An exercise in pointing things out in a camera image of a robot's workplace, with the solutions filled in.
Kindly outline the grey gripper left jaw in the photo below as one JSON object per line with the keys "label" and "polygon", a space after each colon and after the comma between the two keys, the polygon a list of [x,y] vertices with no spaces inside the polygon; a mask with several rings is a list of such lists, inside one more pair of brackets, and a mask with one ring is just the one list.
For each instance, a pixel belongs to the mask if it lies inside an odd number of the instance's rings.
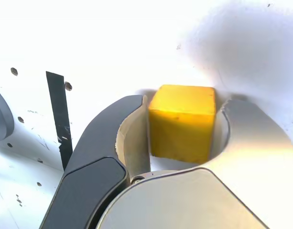
{"label": "grey gripper left jaw", "polygon": [[131,179],[150,170],[147,97],[126,96],[101,111],[84,130],[41,228],[95,228]]}

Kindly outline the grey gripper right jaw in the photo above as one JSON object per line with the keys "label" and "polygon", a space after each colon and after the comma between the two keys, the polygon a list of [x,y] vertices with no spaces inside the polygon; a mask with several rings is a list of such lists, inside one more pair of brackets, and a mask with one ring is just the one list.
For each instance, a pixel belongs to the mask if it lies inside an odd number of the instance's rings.
{"label": "grey gripper right jaw", "polygon": [[293,229],[293,145],[257,105],[228,100],[210,161],[130,186],[97,228]]}

